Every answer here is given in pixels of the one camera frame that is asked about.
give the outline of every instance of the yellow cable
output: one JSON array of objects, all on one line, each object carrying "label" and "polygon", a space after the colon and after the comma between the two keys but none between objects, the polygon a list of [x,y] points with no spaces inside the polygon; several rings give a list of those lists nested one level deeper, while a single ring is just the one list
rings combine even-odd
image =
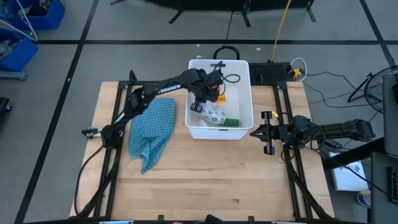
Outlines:
[{"label": "yellow cable", "polygon": [[280,30],[282,29],[282,24],[283,24],[284,21],[285,21],[285,17],[286,17],[286,14],[287,14],[287,10],[289,9],[290,2],[291,2],[291,1],[292,1],[292,0],[288,0],[288,1],[287,1],[287,5],[286,5],[286,8],[285,8],[284,16],[282,17],[282,20],[280,21],[280,24],[279,24],[279,30],[278,30],[278,34],[276,35],[276,39],[275,39],[275,43],[274,43],[274,50],[272,51],[272,56],[271,56],[271,61],[274,60],[274,55],[275,55],[275,51],[276,51],[276,44],[277,44],[278,39],[279,39]]}]

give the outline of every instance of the white cable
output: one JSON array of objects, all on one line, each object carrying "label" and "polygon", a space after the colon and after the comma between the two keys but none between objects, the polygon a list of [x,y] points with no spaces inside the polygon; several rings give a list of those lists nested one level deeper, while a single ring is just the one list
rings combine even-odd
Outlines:
[{"label": "white cable", "polygon": [[293,59],[292,62],[290,63],[291,66],[293,66],[293,63],[294,63],[296,60],[300,60],[300,61],[302,61],[303,64],[304,64],[304,78],[302,78],[301,80],[299,80],[299,82],[302,82],[302,81],[304,81],[305,78],[307,77],[307,73],[308,73],[308,72],[307,72],[307,64],[304,62],[304,60],[303,60],[302,58],[295,58],[295,59]]},{"label": "white cable", "polygon": [[29,20],[28,20],[28,18],[27,18],[27,16],[26,16],[26,14],[25,14],[24,8],[22,7],[22,5],[19,3],[18,0],[16,0],[16,1],[17,1],[17,3],[18,3],[19,7],[21,7],[22,13],[24,14],[24,16],[21,16],[22,21],[24,21],[25,24],[29,27],[30,31],[32,31],[32,33],[35,35],[35,38],[33,39],[33,38],[31,37],[32,33],[30,33],[30,35],[27,35],[27,34],[25,34],[23,31],[21,31],[21,30],[15,28],[14,26],[12,26],[11,24],[8,24],[6,21],[4,21],[4,20],[2,20],[2,19],[0,19],[0,22],[4,23],[5,25],[7,25],[7,26],[13,28],[14,30],[20,32],[21,34],[23,34],[24,36],[26,36],[26,37],[29,38],[30,40],[38,41],[39,39],[37,38],[37,35],[36,35],[35,30],[33,29],[32,25],[30,24],[30,22],[29,22]]}]

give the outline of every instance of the gray floor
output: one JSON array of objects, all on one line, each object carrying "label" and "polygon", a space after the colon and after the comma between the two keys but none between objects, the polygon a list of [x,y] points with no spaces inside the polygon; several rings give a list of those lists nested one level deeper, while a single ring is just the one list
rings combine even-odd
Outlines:
[{"label": "gray floor", "polygon": [[[38,32],[41,40],[79,40],[94,0],[64,0],[66,13],[58,30]],[[110,6],[100,0],[88,32],[88,40],[187,40],[224,39],[229,12],[184,12],[170,25],[176,13],[141,1]],[[393,0],[367,0],[371,13],[385,40],[398,40],[394,26],[398,3]],[[317,18],[312,23],[304,9],[288,12],[280,38],[282,40],[377,40],[357,0],[317,0],[313,5]],[[234,14],[230,39],[275,38],[283,10],[254,12],[248,15],[252,27],[246,28],[241,15]],[[265,62],[272,45],[234,45],[241,59]],[[1,80],[0,96],[11,99],[14,107],[0,130],[0,223],[11,223],[24,196],[44,137],[49,128],[65,77],[77,45],[39,45],[39,51],[24,71],[24,82]],[[30,203],[25,222],[67,218],[74,185],[80,168],[86,139],[80,134],[91,124],[96,99],[103,81],[124,80],[134,70],[139,80],[160,80],[178,75],[189,60],[201,56],[212,58],[220,45],[85,45],[67,99],[52,139],[43,171]],[[398,46],[389,45],[398,60]],[[301,57],[309,73],[326,70],[346,75],[358,86],[369,72],[388,67],[380,45],[278,45],[274,61],[286,62]],[[219,58],[233,58],[222,53]],[[353,91],[342,79],[329,75],[308,77],[305,83],[321,90],[325,97]],[[309,102],[321,96],[306,88]],[[365,100],[347,104],[347,97],[330,100],[331,105],[361,105]],[[318,124],[347,119],[370,119],[370,106],[335,109],[323,103],[310,104]],[[383,136],[382,116],[372,120],[377,137]],[[355,147],[352,142],[347,147]],[[342,220],[366,221],[366,210],[356,201],[356,193],[333,190],[330,173],[326,173],[335,214]]]}]

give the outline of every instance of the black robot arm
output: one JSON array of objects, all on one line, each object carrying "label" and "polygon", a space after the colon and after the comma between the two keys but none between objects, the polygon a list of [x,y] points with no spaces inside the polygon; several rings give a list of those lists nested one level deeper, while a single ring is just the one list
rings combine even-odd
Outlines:
[{"label": "black robot arm", "polygon": [[107,125],[102,129],[101,138],[104,147],[118,147],[122,141],[119,136],[123,132],[125,125],[131,119],[142,114],[157,95],[185,88],[188,92],[192,92],[195,95],[195,102],[192,103],[190,109],[201,112],[202,107],[199,103],[204,103],[208,100],[215,102],[217,100],[219,95],[218,86],[223,84],[222,76],[221,70],[214,69],[211,73],[206,74],[203,69],[191,68],[177,77],[148,83],[141,88],[135,89],[126,97],[123,112],[118,116],[114,124]]},{"label": "black robot arm", "polygon": [[306,143],[314,140],[350,138],[369,142],[376,136],[371,124],[361,119],[318,126],[304,116],[295,116],[289,124],[273,126],[269,122],[272,118],[271,111],[262,112],[261,116],[265,119],[265,123],[250,135],[267,142],[267,146],[264,147],[265,154],[275,154],[272,139],[281,140],[288,147],[301,149]]}]

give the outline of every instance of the floor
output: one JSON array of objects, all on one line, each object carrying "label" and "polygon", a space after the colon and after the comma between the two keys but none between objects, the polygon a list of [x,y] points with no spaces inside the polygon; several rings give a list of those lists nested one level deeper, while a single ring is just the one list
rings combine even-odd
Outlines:
[{"label": "floor", "polygon": [[[212,58],[226,38],[231,15],[184,12],[171,25],[167,21],[176,11],[143,1],[113,6],[111,0],[62,2],[66,13],[59,29],[38,32],[39,51],[24,69],[28,79],[0,81],[0,96],[10,98],[13,105],[0,129],[1,223],[16,219],[39,154],[46,152],[24,221],[68,217],[86,145],[80,131],[91,124],[100,83],[125,80],[130,70],[139,80],[161,80],[178,75],[193,58]],[[317,22],[311,21],[306,10],[292,9],[274,61],[301,57],[309,73],[342,74],[358,86],[369,72],[398,60],[398,30],[391,29],[396,7],[398,2],[393,0],[317,0],[312,6]],[[239,49],[242,60],[265,62],[270,58],[282,14],[283,10],[251,13],[251,28],[245,26],[242,15],[233,14],[228,39]],[[226,52],[219,55],[233,57]],[[331,75],[307,77],[305,83],[325,97],[353,91],[344,79]],[[306,93],[308,102],[321,99],[309,88]],[[366,104],[364,99],[349,104],[347,97],[328,103]],[[338,109],[322,102],[310,104],[310,109],[318,124],[369,120],[375,114],[370,106]],[[380,114],[372,126],[377,138],[383,136]],[[360,144],[351,142],[347,147]],[[365,222],[366,209],[358,205],[356,193],[334,191],[330,173],[326,176],[336,217]]]}]

